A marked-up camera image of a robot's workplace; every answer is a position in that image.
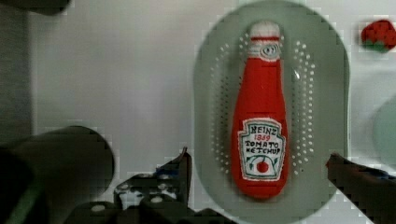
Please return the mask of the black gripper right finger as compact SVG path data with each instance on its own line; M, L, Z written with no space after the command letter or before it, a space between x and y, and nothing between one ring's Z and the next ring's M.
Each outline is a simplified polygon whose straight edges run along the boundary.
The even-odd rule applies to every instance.
M328 179L374 224L396 223L395 176L332 153L326 162Z

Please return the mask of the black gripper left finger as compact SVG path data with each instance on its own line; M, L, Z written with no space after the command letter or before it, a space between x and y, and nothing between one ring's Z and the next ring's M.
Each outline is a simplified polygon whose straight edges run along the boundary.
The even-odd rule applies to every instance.
M153 173L117 185L112 203L81 204L64 224L237 224L213 209L189 208L190 187L191 155L184 147Z

